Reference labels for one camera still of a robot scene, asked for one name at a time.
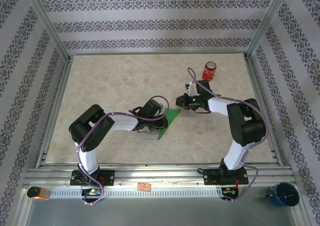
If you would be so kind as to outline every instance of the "green paper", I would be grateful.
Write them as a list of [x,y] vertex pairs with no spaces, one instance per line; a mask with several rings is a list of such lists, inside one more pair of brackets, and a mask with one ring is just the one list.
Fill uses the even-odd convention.
[[175,120],[175,118],[178,116],[178,114],[180,113],[180,109],[169,109],[169,112],[166,114],[166,119],[168,120],[168,127],[160,129],[159,131],[159,136],[158,136],[158,140],[161,139],[161,137],[164,135],[164,133],[167,131],[167,129],[169,128],[170,124]]

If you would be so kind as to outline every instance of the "blue cup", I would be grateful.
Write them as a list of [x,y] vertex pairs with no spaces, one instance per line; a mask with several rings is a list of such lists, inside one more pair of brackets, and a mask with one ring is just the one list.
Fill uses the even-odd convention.
[[270,187],[265,198],[278,207],[293,207],[300,200],[297,189],[288,182],[281,182]]

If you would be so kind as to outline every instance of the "beige table surface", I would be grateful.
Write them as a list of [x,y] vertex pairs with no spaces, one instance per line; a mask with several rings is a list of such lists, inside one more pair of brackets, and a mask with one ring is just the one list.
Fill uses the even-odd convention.
[[[211,89],[226,97],[254,98],[242,54],[146,54],[75,56],[49,146],[47,163],[76,163],[70,124],[91,105],[127,112],[162,95],[178,109],[176,98],[191,81],[187,67],[201,79],[204,65],[217,70]],[[99,163],[219,163],[232,142],[228,117],[181,109],[163,137],[159,132],[110,131],[97,148]],[[268,142],[256,147],[247,162],[274,162]]]

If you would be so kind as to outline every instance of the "small tag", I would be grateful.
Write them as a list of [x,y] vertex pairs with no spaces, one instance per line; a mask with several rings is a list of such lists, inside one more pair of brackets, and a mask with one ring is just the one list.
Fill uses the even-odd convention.
[[138,182],[137,190],[150,192],[151,191],[151,184],[150,183]]

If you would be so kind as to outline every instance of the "red soda can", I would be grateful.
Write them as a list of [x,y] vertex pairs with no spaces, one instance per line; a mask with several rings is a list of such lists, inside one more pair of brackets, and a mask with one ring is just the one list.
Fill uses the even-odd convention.
[[205,64],[202,79],[211,81],[214,78],[217,65],[215,62],[209,61]]

